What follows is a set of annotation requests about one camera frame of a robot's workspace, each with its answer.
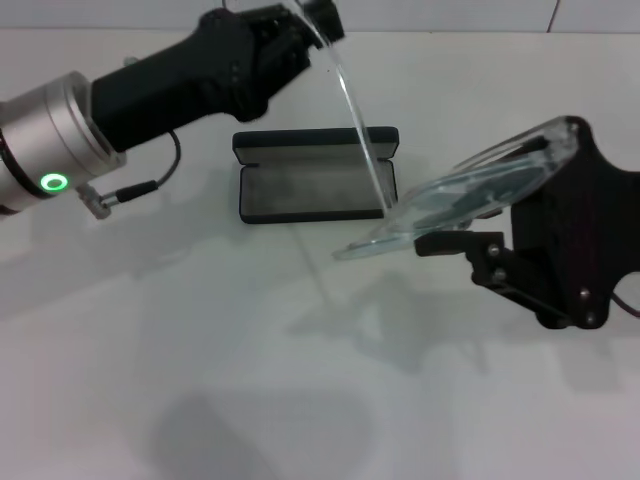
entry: silver cylindrical joint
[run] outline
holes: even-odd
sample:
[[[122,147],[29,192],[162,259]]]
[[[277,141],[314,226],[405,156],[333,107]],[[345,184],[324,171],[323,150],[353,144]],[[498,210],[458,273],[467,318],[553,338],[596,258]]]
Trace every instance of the silver cylindrical joint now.
[[[0,213],[84,185],[126,162],[91,120],[91,84],[70,73],[0,104]]]

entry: white tabletop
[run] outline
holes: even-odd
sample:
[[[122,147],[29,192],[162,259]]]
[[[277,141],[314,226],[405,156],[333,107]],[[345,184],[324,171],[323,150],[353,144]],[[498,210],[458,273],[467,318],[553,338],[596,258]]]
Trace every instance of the white tabletop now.
[[[0,98],[181,37],[0,31]],[[354,34],[340,51],[368,123],[400,130],[401,191],[560,114],[640,168],[640,37]],[[637,320],[544,330],[461,257],[334,262],[369,221],[241,223],[234,132],[350,125],[315,60],[263,120],[180,130],[175,179],[107,221],[70,194],[2,223],[0,478],[637,479]],[[171,148],[96,186],[157,177]]]

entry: transparent acrylic sheet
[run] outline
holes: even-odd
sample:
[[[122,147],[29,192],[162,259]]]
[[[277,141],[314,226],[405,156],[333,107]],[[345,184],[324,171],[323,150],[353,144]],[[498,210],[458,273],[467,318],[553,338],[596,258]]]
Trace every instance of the transparent acrylic sheet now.
[[[334,253],[338,260],[409,248],[438,230],[465,230],[542,186],[578,150],[575,125],[559,117],[479,153],[452,174],[409,191],[364,239]]]
[[[351,117],[358,133],[358,138],[360,140],[362,152],[364,155],[364,161],[366,161],[367,163],[367,169],[371,175],[373,188],[380,200],[382,211],[386,216],[389,209],[395,203],[395,196],[394,193],[389,189],[388,182],[385,182],[383,180],[383,172],[380,171],[380,162],[377,161],[377,158],[375,156],[375,151],[373,149],[373,146],[371,145],[369,134],[367,133],[367,127],[362,118],[360,107],[358,106],[358,103],[356,101],[355,94],[353,93],[353,88],[351,86],[349,76],[347,75],[347,72],[343,66],[343,62],[340,59],[340,56],[338,55],[336,49],[322,34],[313,19],[305,14],[303,5],[298,0],[287,0],[287,5],[291,9],[291,11],[295,15],[300,17],[305,25],[313,32],[313,34],[322,44],[323,50],[326,52],[334,65],[336,75],[338,76],[338,81],[340,82],[340,87],[347,100],[347,105],[349,107],[349,111],[351,112]]]

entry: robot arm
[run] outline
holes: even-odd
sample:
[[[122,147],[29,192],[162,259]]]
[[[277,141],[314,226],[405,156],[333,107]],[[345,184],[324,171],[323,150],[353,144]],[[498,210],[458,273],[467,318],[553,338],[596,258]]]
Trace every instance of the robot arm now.
[[[331,0],[304,9],[329,41],[343,38]],[[124,165],[130,148],[214,113],[261,117],[310,66],[311,46],[321,47],[281,5],[216,9],[181,43],[93,83],[73,72],[0,103],[0,216],[72,188],[91,208],[87,182]]]

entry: green led light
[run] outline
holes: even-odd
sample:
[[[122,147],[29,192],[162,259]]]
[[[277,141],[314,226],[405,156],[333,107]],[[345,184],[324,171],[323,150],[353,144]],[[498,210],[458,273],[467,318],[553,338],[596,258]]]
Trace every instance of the green led light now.
[[[67,188],[69,180],[59,173],[49,173],[40,179],[40,185],[47,192],[59,192]]]

